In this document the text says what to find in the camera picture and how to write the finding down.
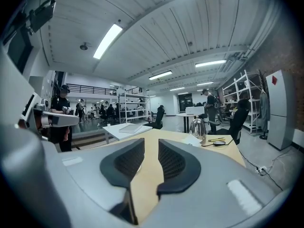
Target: doorway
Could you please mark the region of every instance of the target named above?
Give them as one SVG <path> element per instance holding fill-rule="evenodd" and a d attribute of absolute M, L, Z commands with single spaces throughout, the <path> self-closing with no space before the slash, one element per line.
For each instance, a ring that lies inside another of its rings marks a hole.
<path fill-rule="evenodd" d="M 186 107 L 193 106 L 192 94 L 179 95 L 180 112 L 185 112 Z"/>

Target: white table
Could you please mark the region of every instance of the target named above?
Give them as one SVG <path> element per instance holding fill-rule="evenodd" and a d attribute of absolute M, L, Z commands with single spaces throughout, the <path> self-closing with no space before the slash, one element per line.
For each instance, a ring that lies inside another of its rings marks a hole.
<path fill-rule="evenodd" d="M 116 140 L 120 141 L 120 140 L 123 140 L 123 139 L 131 138 L 133 136 L 136 136 L 140 133 L 144 133 L 144 132 L 152 129 L 152 127 L 142 126 L 135 133 L 120 133 L 119 132 L 120 129 L 122 129 L 123 127 L 128 126 L 128 125 L 134 125 L 134 124 L 132 124 L 132 123 L 125 123 L 124 124 L 124 123 L 122 123 L 122 124 L 118 124 L 118 125 L 104 127 L 103 129 L 105 130 L 106 143 L 109 143 L 109 135 L 113 136 Z"/>
<path fill-rule="evenodd" d="M 176 114 L 177 116 L 182 116 L 184 118 L 184 133 L 188 133 L 189 132 L 189 117 L 190 116 L 198 116 L 200 114 L 186 114 L 186 113 L 179 113 Z"/>

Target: paper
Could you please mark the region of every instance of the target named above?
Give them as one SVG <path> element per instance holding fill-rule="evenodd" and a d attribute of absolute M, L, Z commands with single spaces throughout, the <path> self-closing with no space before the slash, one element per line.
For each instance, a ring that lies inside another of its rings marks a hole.
<path fill-rule="evenodd" d="M 189 134 L 186 138 L 182 140 L 185 144 L 190 144 L 192 146 L 200 147 L 201 146 L 201 139 L 194 137 L 192 134 Z"/>

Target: red sticker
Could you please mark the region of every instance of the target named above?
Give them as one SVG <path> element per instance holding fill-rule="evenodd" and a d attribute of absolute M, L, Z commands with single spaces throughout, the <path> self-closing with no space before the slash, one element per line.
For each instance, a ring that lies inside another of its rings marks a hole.
<path fill-rule="evenodd" d="M 274 76 L 272 76 L 272 83 L 273 83 L 274 85 L 276 85 L 276 82 L 277 82 L 277 78 L 274 77 Z"/>

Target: silver kettle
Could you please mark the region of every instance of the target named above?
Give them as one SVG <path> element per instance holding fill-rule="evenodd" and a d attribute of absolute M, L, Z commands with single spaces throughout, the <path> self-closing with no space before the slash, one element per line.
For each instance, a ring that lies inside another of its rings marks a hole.
<path fill-rule="evenodd" d="M 204 124 L 204 120 L 199 119 L 198 116 L 191 122 L 190 125 L 190 134 L 195 136 L 198 139 L 201 139 L 201 144 L 206 143 L 206 127 Z"/>

